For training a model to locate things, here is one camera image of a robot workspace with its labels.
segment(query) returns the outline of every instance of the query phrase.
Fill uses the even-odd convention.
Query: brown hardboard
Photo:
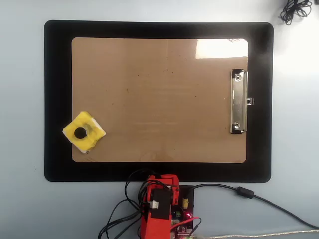
[[[87,111],[106,135],[87,154],[72,146],[73,160],[243,163],[246,134],[230,133],[230,73],[247,70],[247,56],[202,58],[198,42],[74,38],[73,118]]]

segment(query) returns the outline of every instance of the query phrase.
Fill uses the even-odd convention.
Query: wire
[[[216,183],[204,183],[204,184],[199,184],[199,185],[196,185],[194,187],[191,187],[187,193],[186,196],[189,195],[189,193],[191,192],[191,190],[194,190],[196,188],[200,188],[200,187],[221,187],[221,188],[227,188],[227,189],[230,189],[230,190],[233,190],[235,192],[237,192],[238,195],[241,195],[241,196],[244,196],[246,198],[257,198],[279,210],[281,210],[282,212],[286,213],[287,215],[291,216],[292,218],[296,219],[297,221],[299,221],[300,223],[310,227],[310,228],[313,228],[313,229],[319,229],[318,226],[315,226],[315,225],[312,225],[310,223],[307,223],[306,221],[302,220],[300,217],[296,216],[295,214],[293,214],[292,212],[289,212],[288,210],[278,206],[277,204],[267,200],[267,199],[264,199],[262,197],[259,197],[257,195],[254,194],[253,191],[251,190],[248,190],[248,189],[245,189],[245,188],[242,188],[242,187],[237,187],[237,188],[234,188],[234,187],[231,187],[231,186],[228,186],[228,185],[224,185],[224,184],[216,184]]]
[[[231,186],[228,186],[228,185],[224,185],[224,184],[218,184],[218,183],[203,183],[203,184],[198,184],[194,187],[191,187],[189,190],[188,190],[188,193],[186,195],[186,197],[189,196],[190,192],[196,188],[201,188],[201,187],[220,187],[220,188],[227,188],[227,189],[231,189],[231,190],[234,190],[234,191],[237,191],[236,188],[233,188]]]
[[[224,236],[214,236],[209,238],[195,236],[195,239],[222,239],[222,238],[265,238],[274,236],[287,236],[293,234],[306,234],[306,233],[319,233],[319,230],[308,230],[308,231],[293,231],[293,232],[283,232],[283,233],[269,233],[261,235],[224,235]]]
[[[200,219],[199,223],[196,226],[194,226],[194,228],[189,233],[188,237],[190,237],[194,233],[194,231],[198,228],[199,224],[201,223],[201,218],[199,218],[199,219]]]
[[[299,0],[288,0],[283,11],[280,13],[280,18],[286,23],[286,25],[291,25],[294,15],[299,17],[307,17],[311,13],[312,2],[309,0],[304,0],[299,2]],[[309,8],[309,12],[306,12],[303,8]]]
[[[126,199],[120,201],[116,206],[115,208],[112,210],[111,212],[111,215],[109,217],[109,220],[107,222],[107,224],[100,230],[99,234],[98,234],[98,239],[101,239],[102,235],[105,233],[106,234],[106,237],[108,239],[109,238],[109,234],[108,234],[108,231],[109,229],[121,224],[121,223],[124,223],[124,222],[127,222],[127,221],[131,221],[131,220],[134,220],[132,223],[130,223],[127,227],[125,227],[122,231],[120,231],[120,233],[118,233],[114,239],[118,239],[119,237],[122,236],[122,234],[124,232],[126,232],[132,225],[134,225],[136,222],[138,222],[142,216],[144,215],[144,207],[146,204],[148,204],[148,202],[144,201],[146,200],[146,193],[147,193],[147,189],[148,189],[148,186],[149,185],[161,185],[163,186],[164,189],[168,189],[168,186],[165,185],[164,183],[158,181],[158,180],[146,180],[142,183],[141,187],[140,187],[140,190],[139,190],[139,194],[138,194],[138,200],[139,200],[139,203],[135,202],[134,200],[130,199],[129,196],[128,196],[128,193],[127,193],[127,187],[128,185],[130,184],[131,182],[131,178],[135,175],[135,174],[142,174],[142,173],[147,173],[149,175],[155,175],[156,177],[160,177],[159,174],[155,173],[154,171],[150,170],[150,169],[140,169],[140,170],[137,170],[133,173],[131,173],[125,183],[125,187],[124,187],[124,194],[125,194],[125,197]],[[122,217],[122,218],[119,218],[117,220],[114,220],[114,221],[111,221],[111,218],[114,214],[114,211],[116,210],[116,208],[122,204],[123,202],[129,202],[132,207],[136,210],[134,213],[132,214],[129,214],[128,216],[126,217]],[[141,232],[140,232],[140,228],[138,229],[138,236],[141,238]]]
[[[185,221],[182,221],[182,222],[180,222],[180,223],[174,224],[173,226],[170,227],[170,231],[173,231],[175,228],[178,228],[178,227],[181,226],[181,225],[184,225],[184,224],[186,224],[186,223],[190,223],[190,222],[194,221],[195,219],[200,219],[200,222],[201,222],[201,218],[199,218],[199,217],[193,217],[193,218],[187,219],[187,220],[185,220]]]
[[[284,208],[282,208],[282,207],[280,207],[280,206],[274,204],[273,202],[268,201],[267,199],[264,199],[264,198],[259,197],[259,196],[257,196],[257,195],[254,195],[254,198],[257,198],[257,199],[259,199],[259,200],[261,200],[261,201],[263,201],[263,202],[265,202],[265,203],[268,203],[269,205],[271,205],[271,206],[273,206],[273,207],[275,207],[275,208],[277,208],[277,209],[279,209],[279,210],[285,212],[285,213],[288,214],[289,216],[293,217],[294,219],[298,220],[299,222],[301,222],[302,224],[305,224],[306,226],[308,226],[308,227],[310,227],[310,228],[319,229],[319,227],[317,227],[317,226],[315,226],[315,225],[312,225],[312,224],[310,224],[310,223],[305,222],[305,221],[302,220],[300,217],[297,217],[295,214],[293,214],[293,213],[289,212],[288,210],[286,210],[286,209],[284,209]]]
[[[142,239],[141,238],[141,226],[139,226],[139,228],[138,228],[138,237],[139,237],[139,239]]]

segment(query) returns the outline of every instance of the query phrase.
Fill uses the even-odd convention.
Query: yellow sponge
[[[106,134],[87,112],[81,112],[62,132],[82,153],[90,151]]]

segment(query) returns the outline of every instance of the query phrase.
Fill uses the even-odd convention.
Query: black cable
[[[125,227],[117,236],[115,236],[115,239],[118,239],[124,232],[126,232],[132,225],[134,225],[136,222],[138,222],[142,218],[142,216],[144,214],[143,213],[144,207],[145,207],[145,204],[147,203],[147,202],[144,202],[144,199],[146,197],[146,193],[147,193],[147,189],[148,189],[149,185],[156,184],[156,185],[161,185],[164,188],[168,188],[167,185],[165,185],[164,183],[162,183],[160,181],[157,181],[157,180],[146,180],[145,182],[143,182],[143,184],[141,185],[140,190],[139,190],[139,194],[138,194],[139,203],[135,202],[134,200],[129,198],[128,193],[127,193],[127,187],[130,184],[130,182],[131,182],[132,176],[135,175],[135,174],[141,174],[141,173],[147,173],[148,174],[147,176],[155,175],[156,177],[160,177],[159,174],[157,174],[154,171],[149,170],[149,169],[140,169],[140,170],[137,170],[137,171],[133,172],[132,174],[130,174],[130,176],[128,177],[128,179],[127,179],[127,181],[125,183],[125,187],[124,187],[124,194],[125,194],[126,199],[120,201],[115,206],[115,208],[112,210],[107,224],[100,230],[100,232],[98,234],[98,239],[101,239],[103,233],[105,233],[107,238],[110,239],[109,238],[109,234],[108,234],[108,230],[109,229],[111,229],[111,228],[113,228],[113,227],[115,227],[115,226],[117,226],[117,225],[119,225],[119,224],[121,224],[123,222],[127,222],[127,221],[130,221],[130,220],[133,220],[139,215],[139,218],[134,220],[127,227]],[[126,216],[126,217],[122,217],[122,218],[119,218],[119,219],[114,220],[114,221],[111,222],[111,218],[112,218],[112,216],[114,214],[114,211],[123,202],[129,202],[134,207],[134,209],[136,211],[134,213]]]
[[[199,218],[199,220],[200,220],[199,223],[196,226],[194,226],[193,230],[191,230],[188,237],[190,237],[194,233],[194,231],[198,228],[199,224],[201,223],[201,218]]]
[[[243,197],[246,197],[246,198],[257,198],[279,210],[281,210],[282,212],[286,213],[287,215],[291,216],[292,218],[296,219],[297,221],[299,221],[300,223],[310,227],[310,228],[313,228],[313,229],[316,229],[316,230],[319,230],[319,227],[318,226],[315,226],[315,225],[312,225],[310,223],[307,223],[305,222],[304,220],[302,220],[301,218],[299,218],[298,216],[296,216],[295,214],[289,212],[288,210],[274,204],[273,202],[270,202],[269,200],[267,199],[264,199],[262,197],[259,197],[257,195],[254,194],[254,192],[252,190],[249,190],[249,189],[246,189],[246,188],[242,188],[242,187],[237,187],[237,188],[234,188],[234,187],[231,187],[231,186],[228,186],[228,185],[224,185],[224,184],[216,184],[216,183],[205,183],[205,184],[199,184],[199,185],[196,185],[194,187],[191,187],[187,193],[186,196],[189,195],[190,191],[191,190],[194,190],[196,188],[200,188],[200,187],[221,187],[221,188],[227,188],[227,189],[230,189],[230,190],[233,190],[235,191],[238,195],[240,196],[243,196]]]
[[[140,239],[142,239],[142,238],[141,238],[141,226],[139,226],[139,228],[138,228],[138,237],[139,237]]]
[[[134,222],[129,224],[126,228],[124,228],[116,237],[114,237],[114,239],[118,239],[124,232],[127,231],[127,229],[129,229],[131,226],[133,226],[135,223],[137,223],[141,218],[142,218],[142,215],[140,215],[139,218],[137,218]]]
[[[311,13],[312,4],[313,3],[309,0],[301,2],[299,2],[299,0],[288,0],[283,11],[280,13],[280,18],[286,23],[286,25],[290,25],[295,14],[299,17],[307,17]]]
[[[236,191],[236,188],[233,188],[231,186],[228,186],[228,185],[224,185],[224,184],[218,184],[218,183],[203,183],[203,184],[198,184],[196,186],[193,186],[191,187],[189,190],[188,190],[188,193],[186,194],[186,197],[188,197],[189,193],[196,189],[196,188],[201,188],[201,187],[220,187],[220,188],[227,188],[227,189],[231,189],[231,190],[234,190]]]
[[[298,220],[298,221],[301,222],[302,224],[307,225],[307,226],[310,227],[310,228],[317,229],[317,230],[319,229],[319,227],[317,227],[317,226],[315,226],[315,225],[312,225],[312,224],[310,224],[310,223],[305,222],[305,221],[302,220],[300,217],[297,217],[295,214],[293,214],[293,213],[289,212],[288,210],[286,210],[286,209],[284,209],[284,208],[282,208],[282,207],[280,207],[280,206],[274,204],[273,202],[268,201],[267,199],[264,199],[264,198],[259,197],[259,196],[257,196],[257,195],[254,195],[254,198],[257,198],[257,199],[259,199],[259,200],[261,200],[261,201],[263,201],[263,202],[265,202],[265,203],[268,203],[269,205],[271,205],[271,206],[273,206],[273,207],[275,207],[275,208],[277,208],[277,209],[279,209],[279,210],[285,212],[285,213],[288,214],[289,216],[293,217],[294,219]]]

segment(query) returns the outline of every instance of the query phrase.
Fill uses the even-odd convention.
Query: circuit board
[[[192,187],[193,186],[190,186],[190,185],[179,186],[178,205],[173,206],[171,209],[172,226],[193,217],[194,191],[189,190]],[[188,198],[187,208],[185,208],[185,204],[183,205],[183,199],[186,197]],[[193,222],[189,222],[187,224],[179,226],[177,227],[175,231],[171,232],[170,238],[171,239],[186,239],[186,238],[192,239],[193,237],[188,236],[189,233],[192,231],[192,229],[193,229]]]

